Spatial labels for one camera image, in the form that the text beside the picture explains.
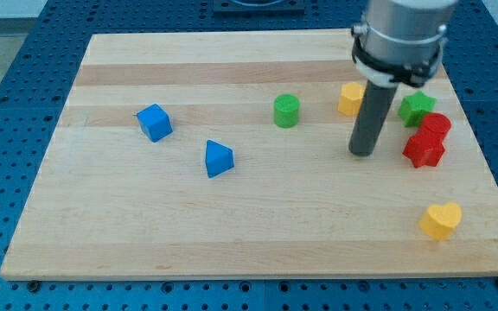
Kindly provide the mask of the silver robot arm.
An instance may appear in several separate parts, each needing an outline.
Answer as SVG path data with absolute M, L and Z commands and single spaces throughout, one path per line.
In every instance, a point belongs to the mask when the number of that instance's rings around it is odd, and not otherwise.
M 421 87 L 439 69 L 457 0 L 370 0 L 351 28 L 353 61 L 374 85 Z

